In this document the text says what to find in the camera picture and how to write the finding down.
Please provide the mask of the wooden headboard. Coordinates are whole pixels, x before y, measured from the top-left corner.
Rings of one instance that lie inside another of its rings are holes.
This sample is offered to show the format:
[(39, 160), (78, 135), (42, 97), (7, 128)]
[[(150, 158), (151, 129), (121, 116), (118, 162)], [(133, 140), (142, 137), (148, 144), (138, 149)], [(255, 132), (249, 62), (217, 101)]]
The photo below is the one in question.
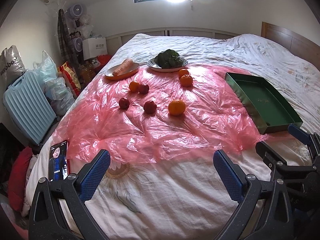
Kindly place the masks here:
[(280, 44), (293, 55), (310, 62), (319, 70), (320, 47), (304, 36), (289, 29), (262, 22), (261, 37)]

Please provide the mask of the orange rimmed plate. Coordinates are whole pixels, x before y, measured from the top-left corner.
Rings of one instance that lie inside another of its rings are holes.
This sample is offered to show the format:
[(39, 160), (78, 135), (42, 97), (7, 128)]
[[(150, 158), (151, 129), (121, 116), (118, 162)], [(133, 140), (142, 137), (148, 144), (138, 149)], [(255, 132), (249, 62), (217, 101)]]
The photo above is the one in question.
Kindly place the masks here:
[(139, 71), (139, 64), (133, 63), (128, 67), (122, 67), (121, 64), (116, 65), (105, 72), (105, 77), (110, 81), (118, 81), (127, 79)]

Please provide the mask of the green leafy vegetable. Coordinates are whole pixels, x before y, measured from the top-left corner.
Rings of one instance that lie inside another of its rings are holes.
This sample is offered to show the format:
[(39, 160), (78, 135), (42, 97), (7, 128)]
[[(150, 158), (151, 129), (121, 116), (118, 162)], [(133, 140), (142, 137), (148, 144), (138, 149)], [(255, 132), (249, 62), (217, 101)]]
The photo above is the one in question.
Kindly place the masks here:
[(159, 53), (156, 57), (156, 63), (162, 65), (169, 62), (171, 65), (180, 63), (181, 57), (178, 52), (172, 49), (167, 49)]

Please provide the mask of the upper white fan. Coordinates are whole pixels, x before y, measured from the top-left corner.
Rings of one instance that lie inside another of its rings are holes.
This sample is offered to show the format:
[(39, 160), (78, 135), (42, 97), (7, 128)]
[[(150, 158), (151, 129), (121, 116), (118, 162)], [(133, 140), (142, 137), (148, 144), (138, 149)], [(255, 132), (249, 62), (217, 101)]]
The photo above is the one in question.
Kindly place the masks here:
[(80, 18), (83, 14), (85, 14), (87, 11), (86, 6), (80, 3), (76, 3), (71, 5), (68, 9), (67, 9), (67, 16), (70, 19), (78, 19)]

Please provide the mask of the cooking oil bottle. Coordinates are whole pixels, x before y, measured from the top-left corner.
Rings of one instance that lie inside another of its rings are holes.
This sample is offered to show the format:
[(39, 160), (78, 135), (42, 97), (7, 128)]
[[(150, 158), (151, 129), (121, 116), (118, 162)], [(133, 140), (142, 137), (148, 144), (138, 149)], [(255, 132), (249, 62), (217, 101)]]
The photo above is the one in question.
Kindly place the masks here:
[(85, 85), (88, 85), (95, 77), (95, 72), (91, 64), (83, 64), (80, 66), (80, 76)]

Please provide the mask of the carrot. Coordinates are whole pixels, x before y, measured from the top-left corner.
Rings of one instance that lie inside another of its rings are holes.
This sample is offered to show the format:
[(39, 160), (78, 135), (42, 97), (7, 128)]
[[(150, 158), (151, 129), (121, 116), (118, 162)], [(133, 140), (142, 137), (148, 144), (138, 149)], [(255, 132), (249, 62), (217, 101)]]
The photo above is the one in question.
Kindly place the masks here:
[(132, 59), (125, 59), (112, 73), (113, 76), (121, 75), (133, 65)]

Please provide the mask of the silver printed bag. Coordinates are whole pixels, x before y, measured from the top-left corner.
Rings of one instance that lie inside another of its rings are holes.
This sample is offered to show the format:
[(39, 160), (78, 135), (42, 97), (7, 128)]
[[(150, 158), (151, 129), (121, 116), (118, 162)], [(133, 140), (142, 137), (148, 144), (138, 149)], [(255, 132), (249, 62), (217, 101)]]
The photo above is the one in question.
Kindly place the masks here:
[(15, 45), (1, 53), (1, 78), (8, 87), (26, 72), (20, 53)]

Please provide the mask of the smartphone in red case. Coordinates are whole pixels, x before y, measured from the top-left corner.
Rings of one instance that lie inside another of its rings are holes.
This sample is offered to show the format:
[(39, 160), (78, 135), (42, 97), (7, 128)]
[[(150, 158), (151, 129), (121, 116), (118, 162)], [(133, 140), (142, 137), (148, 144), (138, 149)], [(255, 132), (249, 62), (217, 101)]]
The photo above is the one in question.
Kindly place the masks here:
[(69, 175), (67, 148), (67, 140), (50, 147), (48, 161), (49, 181), (64, 180)]

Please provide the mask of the large orange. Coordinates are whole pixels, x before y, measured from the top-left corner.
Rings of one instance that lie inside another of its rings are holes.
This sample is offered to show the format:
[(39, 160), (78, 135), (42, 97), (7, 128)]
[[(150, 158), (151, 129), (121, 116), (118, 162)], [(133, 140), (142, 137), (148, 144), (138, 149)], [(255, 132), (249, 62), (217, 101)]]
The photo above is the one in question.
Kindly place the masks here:
[(168, 105), (169, 114), (179, 116), (185, 112), (186, 104), (182, 100), (173, 100)]

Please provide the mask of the red apple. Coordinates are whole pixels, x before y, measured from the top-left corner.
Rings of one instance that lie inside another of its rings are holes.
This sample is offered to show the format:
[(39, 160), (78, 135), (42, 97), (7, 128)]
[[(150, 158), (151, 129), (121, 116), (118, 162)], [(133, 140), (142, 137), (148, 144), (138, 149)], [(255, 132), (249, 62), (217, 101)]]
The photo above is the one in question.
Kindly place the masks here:
[(120, 109), (127, 110), (130, 106), (130, 101), (128, 98), (120, 98), (118, 104)]
[(147, 101), (146, 103), (144, 103), (143, 108), (144, 108), (145, 113), (153, 114), (156, 112), (157, 105), (155, 104), (154, 101), (150, 100), (150, 101)]
[(140, 84), (139, 87), (138, 87), (138, 92), (139, 94), (148, 94), (149, 92), (149, 85), (146, 85), (146, 84)]

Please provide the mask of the pink plastic sheet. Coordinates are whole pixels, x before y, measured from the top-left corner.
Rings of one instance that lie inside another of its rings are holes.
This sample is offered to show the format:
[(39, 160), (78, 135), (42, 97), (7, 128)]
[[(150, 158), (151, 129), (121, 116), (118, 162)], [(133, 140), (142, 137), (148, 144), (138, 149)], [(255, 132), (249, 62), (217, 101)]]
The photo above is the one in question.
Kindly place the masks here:
[[(82, 91), (54, 131), (53, 143), (67, 140), (67, 157), (89, 162), (102, 149), (121, 163), (156, 163), (191, 159), (222, 149), (240, 154), (261, 140), (287, 141), (287, 132), (262, 135), (225, 81), (225, 74), (242, 69), (192, 64), (193, 86), (183, 87), (176, 73), (156, 73), (141, 67), (133, 80), (149, 85), (148, 94), (132, 93), (131, 79), (111, 82), (98, 74)], [(127, 110), (119, 108), (128, 98)], [(156, 112), (144, 112), (154, 101)], [(179, 116), (169, 114), (173, 100), (186, 104)]]

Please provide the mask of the orange pair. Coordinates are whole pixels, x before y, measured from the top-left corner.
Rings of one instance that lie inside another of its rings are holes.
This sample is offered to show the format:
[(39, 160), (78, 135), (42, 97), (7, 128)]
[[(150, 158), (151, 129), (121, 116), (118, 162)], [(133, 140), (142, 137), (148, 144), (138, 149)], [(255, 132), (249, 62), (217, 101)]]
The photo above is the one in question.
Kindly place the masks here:
[(180, 84), (183, 87), (193, 86), (193, 78), (191, 75), (183, 75), (180, 77)]
[(178, 77), (181, 78), (184, 75), (189, 75), (189, 71), (187, 69), (180, 69), (178, 71)]

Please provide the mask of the red pillow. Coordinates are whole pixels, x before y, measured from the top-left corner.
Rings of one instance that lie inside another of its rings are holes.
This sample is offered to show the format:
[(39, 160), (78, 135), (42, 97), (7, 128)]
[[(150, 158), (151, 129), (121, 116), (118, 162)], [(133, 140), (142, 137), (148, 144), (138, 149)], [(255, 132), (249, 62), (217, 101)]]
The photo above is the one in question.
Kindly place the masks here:
[(32, 149), (26, 147), (19, 153), (11, 169), (7, 194), (11, 208), (16, 212), (22, 212), (23, 209), (26, 175), (32, 156)]

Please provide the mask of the small orange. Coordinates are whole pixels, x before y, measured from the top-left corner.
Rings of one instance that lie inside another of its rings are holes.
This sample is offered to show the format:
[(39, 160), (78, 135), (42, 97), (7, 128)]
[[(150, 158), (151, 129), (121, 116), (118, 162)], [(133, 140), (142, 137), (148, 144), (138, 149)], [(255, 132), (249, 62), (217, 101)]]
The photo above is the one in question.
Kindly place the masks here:
[(137, 81), (132, 81), (129, 84), (129, 90), (132, 93), (137, 93), (139, 91), (139, 86), (140, 86), (140, 84)]

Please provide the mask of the red yellow rice bag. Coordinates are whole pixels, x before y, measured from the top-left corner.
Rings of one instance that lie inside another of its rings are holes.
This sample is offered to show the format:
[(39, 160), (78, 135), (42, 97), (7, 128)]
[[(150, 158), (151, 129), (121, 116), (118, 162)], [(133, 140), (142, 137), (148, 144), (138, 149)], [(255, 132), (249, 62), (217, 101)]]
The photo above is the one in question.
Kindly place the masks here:
[(66, 86), (71, 90), (73, 97), (76, 99), (81, 93), (81, 86), (76, 73), (67, 61), (59, 66), (57, 71), (58, 75), (64, 78)]

